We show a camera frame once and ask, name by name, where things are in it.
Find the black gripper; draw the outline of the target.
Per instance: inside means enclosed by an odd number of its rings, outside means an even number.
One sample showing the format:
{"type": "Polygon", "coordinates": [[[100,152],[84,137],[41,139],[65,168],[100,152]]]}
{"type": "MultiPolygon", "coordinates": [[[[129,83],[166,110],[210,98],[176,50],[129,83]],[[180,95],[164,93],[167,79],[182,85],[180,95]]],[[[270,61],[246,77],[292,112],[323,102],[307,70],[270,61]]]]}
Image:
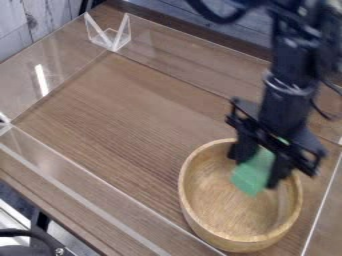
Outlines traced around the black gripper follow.
{"type": "Polygon", "coordinates": [[[274,74],[267,74],[263,82],[260,103],[239,97],[230,100],[232,109],[226,123],[235,128],[238,139],[227,157],[238,164],[244,163],[258,152],[258,144],[280,152],[267,180],[267,188],[275,189],[294,169],[308,177],[316,175],[326,149],[307,127],[318,83],[310,81],[299,86],[284,83],[274,74]]]}

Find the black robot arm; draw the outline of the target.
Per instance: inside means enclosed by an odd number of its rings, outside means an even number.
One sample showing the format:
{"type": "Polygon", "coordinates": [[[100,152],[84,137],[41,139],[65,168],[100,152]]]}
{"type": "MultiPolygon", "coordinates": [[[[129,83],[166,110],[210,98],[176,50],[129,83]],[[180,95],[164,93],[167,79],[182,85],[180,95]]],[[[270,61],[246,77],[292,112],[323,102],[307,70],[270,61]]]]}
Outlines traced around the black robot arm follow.
{"type": "Polygon", "coordinates": [[[342,114],[316,104],[319,87],[339,97],[329,76],[342,71],[342,2],[260,0],[272,19],[272,61],[263,76],[260,102],[231,100],[226,122],[236,130],[227,157],[236,166],[231,182],[244,193],[274,189],[294,170],[312,177],[326,148],[307,126],[311,112],[334,120],[342,114]]]}

